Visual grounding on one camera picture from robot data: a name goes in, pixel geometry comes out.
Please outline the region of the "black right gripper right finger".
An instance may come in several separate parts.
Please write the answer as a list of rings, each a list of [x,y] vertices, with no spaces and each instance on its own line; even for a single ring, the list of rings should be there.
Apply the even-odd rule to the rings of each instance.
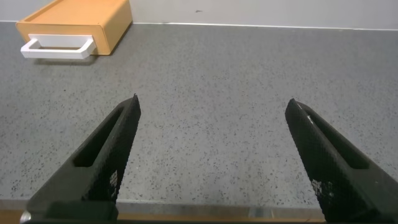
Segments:
[[[396,180],[309,106],[291,99],[285,118],[327,222],[397,222]]]

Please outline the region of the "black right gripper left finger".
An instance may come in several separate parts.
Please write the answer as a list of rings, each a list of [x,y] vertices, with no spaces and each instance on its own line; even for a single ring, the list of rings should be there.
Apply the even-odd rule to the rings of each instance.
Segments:
[[[140,117],[137,96],[119,103],[30,198],[20,221],[116,222],[116,200]]]

